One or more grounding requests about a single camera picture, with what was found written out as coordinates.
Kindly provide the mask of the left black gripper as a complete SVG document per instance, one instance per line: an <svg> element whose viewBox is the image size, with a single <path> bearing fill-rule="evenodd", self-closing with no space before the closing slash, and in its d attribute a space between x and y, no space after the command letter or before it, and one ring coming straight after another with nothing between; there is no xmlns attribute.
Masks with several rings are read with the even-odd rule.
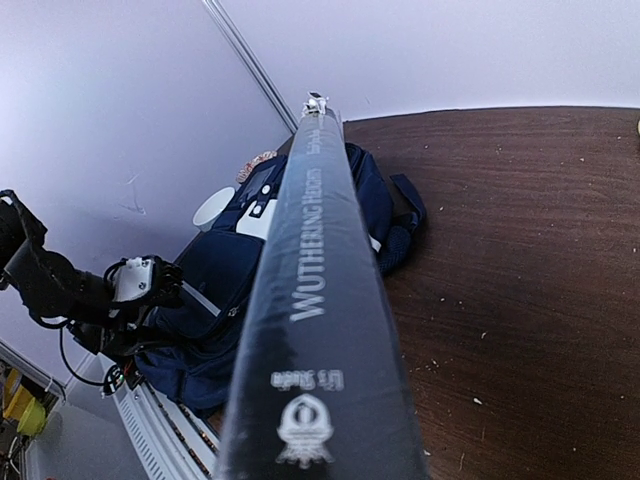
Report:
<svg viewBox="0 0 640 480"><path fill-rule="evenodd" d="M101 286L107 293L106 303L85 307L74 321L74 340L89 352L124 358L178 343L172 335L146 325L145 321L158 307L177 309L184 305L183 270L156 255L142 257L154 260L153 282L147 295L138 301L113 302L113 290L105 282L104 273Z"/></svg>

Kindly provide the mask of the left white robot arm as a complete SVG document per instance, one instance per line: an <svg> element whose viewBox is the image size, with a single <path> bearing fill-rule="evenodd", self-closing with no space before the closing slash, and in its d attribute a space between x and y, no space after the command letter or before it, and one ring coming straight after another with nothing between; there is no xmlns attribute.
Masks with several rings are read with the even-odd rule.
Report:
<svg viewBox="0 0 640 480"><path fill-rule="evenodd" d="M36 324L67 330L87 351L115 360L177 343L144 322L156 307L183 305L178 265L123 258L98 276L46 249L47 232L14 191L1 192L1 288L19 293Z"/></svg>

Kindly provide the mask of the navy blue backpack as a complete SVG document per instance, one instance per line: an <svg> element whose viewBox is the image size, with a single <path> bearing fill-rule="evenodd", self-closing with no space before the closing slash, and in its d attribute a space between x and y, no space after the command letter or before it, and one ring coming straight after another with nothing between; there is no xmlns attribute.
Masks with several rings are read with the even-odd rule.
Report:
<svg viewBox="0 0 640 480"><path fill-rule="evenodd" d="M379 271L388 275L407 258L426 208L403 174L383 178L373 155L347 143L356 196ZM139 353L141 375L172 402L207 420L228 401L234 363L264 239L239 230L242 217L265 218L277 199L288 158L278 153L239 184L208 232L199 234L177 263L186 282L177 309L158 307L145 324L178 341Z"/></svg>

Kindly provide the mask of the blue hardcover book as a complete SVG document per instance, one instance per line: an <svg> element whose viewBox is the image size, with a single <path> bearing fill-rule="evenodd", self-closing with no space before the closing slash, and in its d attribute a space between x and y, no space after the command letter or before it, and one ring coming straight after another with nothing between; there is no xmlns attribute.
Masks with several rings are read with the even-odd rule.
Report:
<svg viewBox="0 0 640 480"><path fill-rule="evenodd" d="M311 93L241 335L218 479L426 479L342 122Z"/></svg>

